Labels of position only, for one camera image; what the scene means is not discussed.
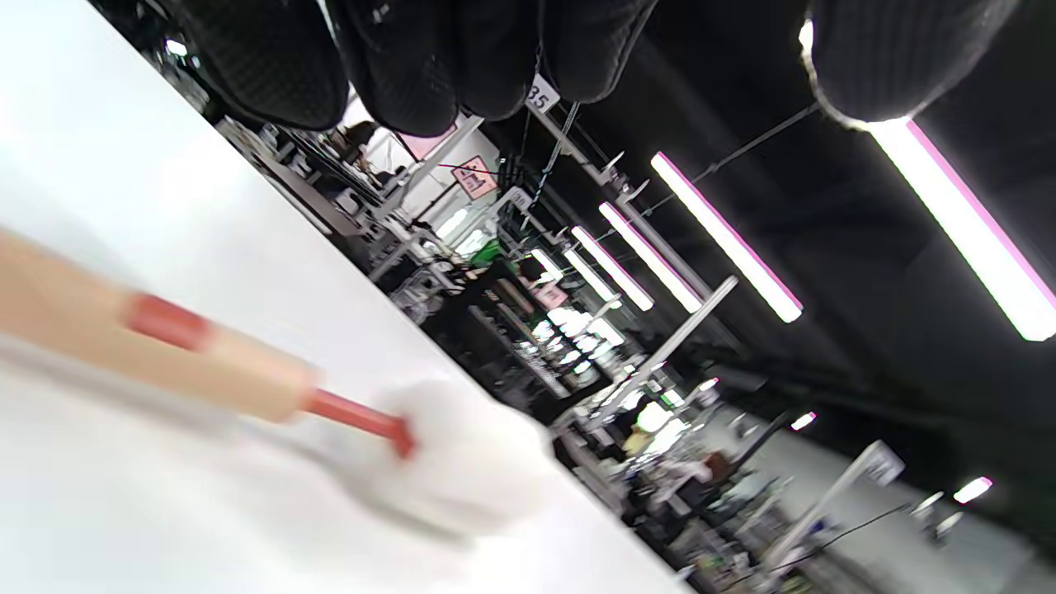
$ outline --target wire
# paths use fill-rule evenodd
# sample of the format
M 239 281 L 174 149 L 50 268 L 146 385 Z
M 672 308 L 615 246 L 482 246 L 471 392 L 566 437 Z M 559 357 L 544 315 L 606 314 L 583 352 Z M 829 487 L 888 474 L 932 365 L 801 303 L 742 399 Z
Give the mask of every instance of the wire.
M 874 517 L 871 520 L 867 520 L 865 522 L 862 522 L 861 524 L 859 524 L 859 525 L 856 525 L 856 526 L 854 526 L 852 528 L 848 528 L 848 530 L 846 530 L 846 531 L 837 534 L 836 536 L 832 537 L 830 540 L 827 540 L 824 544 L 819 544 L 818 546 L 815 546 L 813 551 L 811 551 L 810 553 L 807 553 L 803 557 L 799 557 L 798 559 L 796 559 L 794 561 L 789 561 L 788 563 L 781 563 L 780 565 L 777 565 L 776 568 L 774 568 L 774 569 L 772 569 L 770 571 L 771 572 L 776 572 L 777 570 L 784 570 L 786 568 L 791 568 L 792 565 L 795 565 L 797 563 L 802 563 L 803 561 L 806 561 L 807 559 L 810 559 L 811 557 L 817 555 L 818 553 L 821 553 L 822 551 L 824 551 L 825 549 L 827 549 L 828 546 L 830 546 L 833 542 L 840 540 L 841 538 L 843 538 L 843 537 L 845 537 L 845 536 L 847 536 L 847 535 L 849 535 L 851 533 L 857 532 L 857 531 L 860 531 L 860 530 L 862 530 L 862 528 L 864 528 L 864 527 L 866 527 L 866 526 L 868 526 L 868 525 L 870 525 L 872 523 L 879 522 L 880 520 L 883 520 L 884 518 L 886 518 L 888 516 L 898 514 L 899 512 L 905 512 L 906 509 L 909 509 L 910 507 L 912 507 L 911 503 L 905 503 L 903 505 L 899 505 L 898 507 L 892 507 L 891 509 L 888 509 L 887 512 L 884 512 L 883 514 Z M 724 592 L 729 592 L 731 589 L 733 589 L 734 586 L 737 586 L 738 583 L 744 581 L 746 579 L 749 579 L 751 577 L 755 577 L 756 575 L 758 575 L 758 574 L 749 574 L 749 575 L 746 575 L 746 576 L 743 576 L 743 577 L 741 577 L 739 579 L 735 579 L 729 586 L 727 586 L 722 590 L 719 590 L 718 594 L 723 594 Z
M 535 197 L 532 198 L 532 203 L 539 200 L 539 197 L 543 193 L 543 186 L 546 185 L 546 179 L 550 177 L 550 171 L 553 171 L 553 164 L 558 161 L 558 155 L 561 154 L 561 146 L 568 142 L 568 131 L 572 129 L 572 122 L 576 120 L 576 114 L 580 112 L 580 101 L 572 104 L 571 109 L 568 110 L 568 116 L 565 117 L 565 125 L 561 128 L 561 137 L 553 145 L 553 150 L 550 151 L 550 161 L 546 164 L 546 169 L 543 169 L 543 179 L 539 181 L 539 186 L 535 188 Z
M 809 106 L 800 109 L 799 111 L 795 112 L 794 114 L 792 114 L 791 116 L 789 116 L 788 118 L 786 118 L 785 120 L 782 120 L 777 126 L 774 126 L 770 130 L 767 130 L 766 132 L 759 134 L 758 136 L 756 136 L 755 138 L 753 138 L 752 141 L 750 141 L 748 144 L 746 144 L 742 147 L 738 148 L 737 150 L 731 152 L 730 154 L 725 155 L 721 160 L 716 161 L 715 163 L 712 163 L 711 165 L 708 166 L 706 169 L 704 169 L 700 173 L 697 173 L 696 175 L 694 175 L 690 180 L 690 183 L 693 184 L 693 185 L 696 185 L 697 182 L 699 182 L 700 180 L 703 180 L 708 175 L 711 175 L 712 173 L 718 171 L 722 167 L 729 165 L 730 162 L 734 161 L 735 159 L 738 159 L 738 157 L 742 156 L 748 151 L 754 149 L 755 147 L 757 147 L 757 146 L 761 145 L 762 143 L 769 141 L 770 138 L 776 136 L 780 132 L 784 132 L 786 128 L 792 126 L 796 122 L 799 122 L 800 119 L 803 119 L 803 118 L 807 117 L 808 115 L 814 113 L 819 108 L 821 108 L 821 106 L 817 104 L 817 101 L 814 101 L 813 104 L 811 104 L 811 105 L 809 105 Z M 660 202 L 658 202 L 658 203 L 654 204 L 653 206 L 649 206 L 648 208 L 646 208 L 642 212 L 642 215 L 646 216 L 646 217 L 649 216 L 649 215 L 652 215 L 653 210 L 659 208 L 660 206 L 663 206 L 664 204 L 667 203 L 668 200 L 671 200 L 673 198 L 676 198 L 676 196 L 677 194 L 675 192 L 671 192 L 670 194 L 667 194 L 666 197 L 664 197 L 664 199 L 661 200 Z
M 449 169 L 465 169 L 466 171 L 473 171 L 476 173 L 490 173 L 492 175 L 498 175 L 499 173 L 495 171 L 489 171 L 488 169 L 474 169 L 472 167 L 466 167 L 465 165 L 448 165 L 446 163 L 436 164 L 437 167 L 447 167 Z

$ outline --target white table surface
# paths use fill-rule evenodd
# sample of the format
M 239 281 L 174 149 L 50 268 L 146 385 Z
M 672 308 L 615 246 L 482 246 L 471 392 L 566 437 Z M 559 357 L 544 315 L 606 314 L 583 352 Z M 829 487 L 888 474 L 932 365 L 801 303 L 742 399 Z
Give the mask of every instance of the white table surface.
M 0 224 L 379 408 L 422 379 L 478 390 L 86 1 L 3 2 L 0 29 Z M 295 447 L 378 446 L 358 433 L 137 397 L 0 349 L 0 590 L 685 591 L 570 478 L 540 517 L 463 543 L 359 503 Z

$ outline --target ceiling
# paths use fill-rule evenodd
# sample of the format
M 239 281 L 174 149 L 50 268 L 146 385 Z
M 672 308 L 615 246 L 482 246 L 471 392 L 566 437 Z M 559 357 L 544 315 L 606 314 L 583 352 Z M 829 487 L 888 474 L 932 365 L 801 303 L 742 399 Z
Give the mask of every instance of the ceiling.
M 649 157 L 663 150 L 687 177 L 813 104 L 797 61 L 806 0 L 661 2 L 623 79 L 582 106 L 578 127 L 649 180 L 639 209 L 666 186 Z M 1056 286 L 1056 3 L 1026 0 L 967 80 L 918 122 Z M 521 152 L 526 114 L 486 127 Z M 553 138 L 528 126 L 523 159 L 536 174 Z M 972 504 L 1056 552 L 1056 342 L 1026 342 L 870 136 L 810 112 L 697 187 L 804 302 L 782 323 L 743 284 L 718 310 L 743 345 L 716 349 L 706 333 L 680 357 L 763 372 L 756 393 L 728 397 L 761 414 L 809 406 L 807 431 L 848 456 L 882 439 L 908 463 L 906 479 L 953 493 L 987 476 Z M 569 157 L 558 160 L 544 200 L 563 201 L 596 236 L 608 200 Z M 678 201 L 652 224 L 709 283 L 735 270 Z M 642 316 L 666 335 L 685 314 L 618 238 L 604 240 L 659 299 Z

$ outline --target printed number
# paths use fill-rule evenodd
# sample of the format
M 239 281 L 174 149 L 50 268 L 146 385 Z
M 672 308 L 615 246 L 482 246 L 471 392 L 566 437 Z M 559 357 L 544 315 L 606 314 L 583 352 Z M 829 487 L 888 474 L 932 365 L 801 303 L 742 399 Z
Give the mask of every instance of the printed number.
M 546 107 L 546 104 L 550 103 L 550 97 L 545 93 L 540 93 L 539 87 L 532 85 L 531 91 L 528 91 L 528 103 L 535 109 L 543 109 Z

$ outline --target black knit fabric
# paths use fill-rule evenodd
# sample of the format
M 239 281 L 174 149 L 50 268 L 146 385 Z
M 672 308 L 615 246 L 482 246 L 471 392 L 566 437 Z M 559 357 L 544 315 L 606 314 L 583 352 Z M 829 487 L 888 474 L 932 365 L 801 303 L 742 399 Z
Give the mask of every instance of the black knit fabric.
M 558 93 L 584 103 L 608 96 L 656 4 L 656 0 L 548 2 L 545 63 Z
M 348 78 L 371 115 L 415 136 L 446 132 L 458 114 L 447 3 L 331 0 L 327 6 Z
M 975 67 L 1018 0 L 816 0 L 823 106 L 862 122 L 912 115 Z
M 459 110 L 515 112 L 538 49 L 563 97 L 604 98 L 658 0 L 327 0 L 334 38 L 316 0 L 163 1 L 211 81 L 248 115 L 333 127 L 347 79 L 383 126 L 436 136 Z M 916 113 L 972 70 L 1016 4 L 815 0 L 823 106 L 865 122 Z
M 333 128 L 348 82 L 313 0 L 164 0 L 224 99 L 254 118 Z

